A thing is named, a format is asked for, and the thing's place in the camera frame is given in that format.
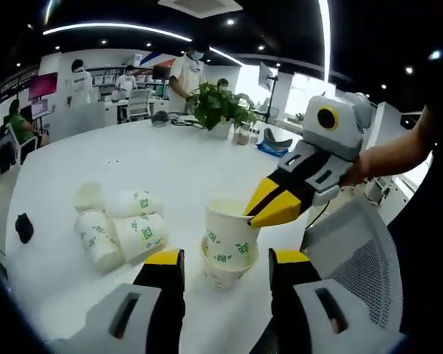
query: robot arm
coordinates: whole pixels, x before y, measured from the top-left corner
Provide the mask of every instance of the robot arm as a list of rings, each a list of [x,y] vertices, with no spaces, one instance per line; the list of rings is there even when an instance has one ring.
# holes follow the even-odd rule
[[[372,108],[364,94],[313,97],[303,121],[303,140],[264,178],[246,216],[252,227],[288,223],[311,205],[322,205],[340,191],[340,178],[359,155]]]

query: plant pot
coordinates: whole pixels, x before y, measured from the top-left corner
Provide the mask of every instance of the plant pot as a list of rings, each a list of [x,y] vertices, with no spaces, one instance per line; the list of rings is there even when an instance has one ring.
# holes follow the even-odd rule
[[[230,128],[231,128],[230,122],[219,123],[215,125],[215,128],[213,128],[211,131],[208,131],[208,134],[213,138],[228,139]]]

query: stacked paper cups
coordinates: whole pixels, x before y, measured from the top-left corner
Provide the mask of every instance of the stacked paper cups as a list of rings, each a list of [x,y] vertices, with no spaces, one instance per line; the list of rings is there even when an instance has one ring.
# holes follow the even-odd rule
[[[205,210],[201,253],[205,274],[217,288],[231,288],[258,260],[259,229],[242,216],[246,204],[243,198],[217,195]]]
[[[145,260],[163,249],[168,231],[160,203],[146,191],[123,190],[104,201],[100,186],[84,184],[76,193],[80,213],[75,231],[95,267],[115,270],[130,260]]]

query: paper cup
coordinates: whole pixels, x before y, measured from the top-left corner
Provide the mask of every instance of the paper cup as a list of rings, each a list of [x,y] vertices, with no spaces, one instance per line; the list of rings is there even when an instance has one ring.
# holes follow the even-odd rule
[[[130,218],[140,215],[162,214],[161,203],[143,190],[122,190],[106,203],[112,218]]]
[[[141,254],[149,257],[162,249],[168,241],[168,230],[158,214],[114,219],[113,223],[127,261]]]
[[[113,223],[101,211],[81,214],[75,222],[75,231],[97,269],[108,272],[124,264]]]
[[[210,242],[206,237],[202,238],[200,244],[200,253],[202,254],[202,259],[204,262],[204,272],[207,277],[208,282],[220,289],[229,289],[243,277],[257,261],[259,258],[258,247],[255,246],[253,251],[250,253],[250,264],[243,269],[221,269],[218,268],[207,256],[207,244]]]
[[[75,193],[74,208],[79,214],[87,210],[103,210],[104,207],[98,183],[85,183]]]
[[[242,216],[247,200],[236,196],[216,196],[205,210],[207,256],[218,268],[243,269],[256,249],[259,229]]]

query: led light strip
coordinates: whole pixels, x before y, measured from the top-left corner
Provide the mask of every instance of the led light strip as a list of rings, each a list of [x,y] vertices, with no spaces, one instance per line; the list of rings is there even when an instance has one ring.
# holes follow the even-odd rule
[[[57,27],[53,29],[48,29],[47,31],[43,32],[43,35],[51,35],[52,33],[57,32],[64,32],[69,30],[77,30],[80,28],[91,28],[91,27],[111,27],[111,28],[126,28],[131,30],[139,30],[139,31],[146,31],[146,32],[154,32],[159,33],[160,35],[167,35],[172,38],[180,39],[181,41],[191,42],[192,39],[189,37],[184,37],[183,35],[177,35],[176,33],[163,31],[161,29],[151,28],[151,27],[145,27],[145,26],[137,26],[136,24],[116,24],[116,23],[101,23],[101,22],[95,22],[95,23],[89,23],[89,24],[70,24],[69,26],[62,26]],[[244,64],[236,60],[235,58],[229,56],[227,53],[222,52],[221,50],[218,50],[216,48],[210,47],[210,51],[221,55],[222,57],[225,57],[228,60],[231,60],[232,62],[238,64],[239,66],[244,66]]]
[[[328,82],[330,67],[332,65],[332,29],[330,27],[330,9],[328,0],[318,0],[323,28],[323,56],[325,64],[323,67],[323,81]]]

